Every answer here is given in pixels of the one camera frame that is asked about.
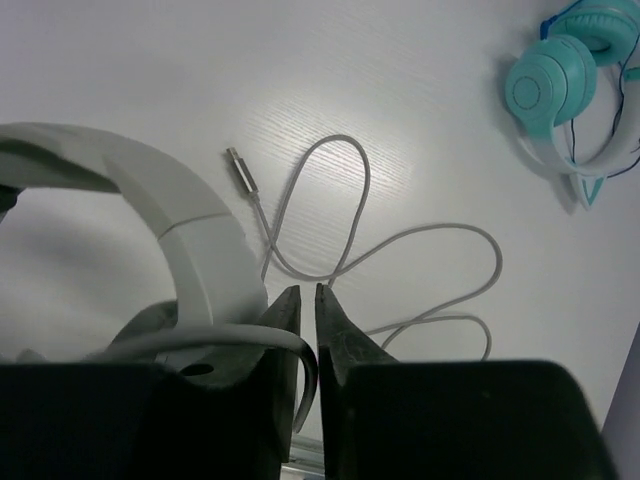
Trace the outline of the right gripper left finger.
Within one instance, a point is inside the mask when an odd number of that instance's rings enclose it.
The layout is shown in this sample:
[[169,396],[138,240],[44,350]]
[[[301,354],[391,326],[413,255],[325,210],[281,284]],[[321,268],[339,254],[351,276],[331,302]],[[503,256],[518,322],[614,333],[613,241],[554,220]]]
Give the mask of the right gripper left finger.
[[206,389],[199,416],[220,451],[288,459],[295,418],[299,357],[280,347],[218,346],[181,370]]

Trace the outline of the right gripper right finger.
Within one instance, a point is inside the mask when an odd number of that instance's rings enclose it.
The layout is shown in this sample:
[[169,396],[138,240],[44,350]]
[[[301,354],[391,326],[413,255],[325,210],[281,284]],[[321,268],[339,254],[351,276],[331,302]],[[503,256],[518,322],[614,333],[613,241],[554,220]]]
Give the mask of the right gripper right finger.
[[322,283],[316,286],[315,326],[325,477],[350,479],[357,467],[347,402],[349,374],[358,367],[396,364],[398,360],[348,318],[332,288]]

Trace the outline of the white grey headphones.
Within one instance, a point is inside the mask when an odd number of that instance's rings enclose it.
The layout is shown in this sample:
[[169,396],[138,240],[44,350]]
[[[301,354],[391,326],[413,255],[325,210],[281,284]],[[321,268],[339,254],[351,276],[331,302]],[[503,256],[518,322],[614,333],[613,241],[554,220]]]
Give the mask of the white grey headphones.
[[254,324],[268,308],[239,221],[201,177],[154,147],[83,126],[8,123],[1,127],[1,184],[120,194],[168,263],[175,333]]

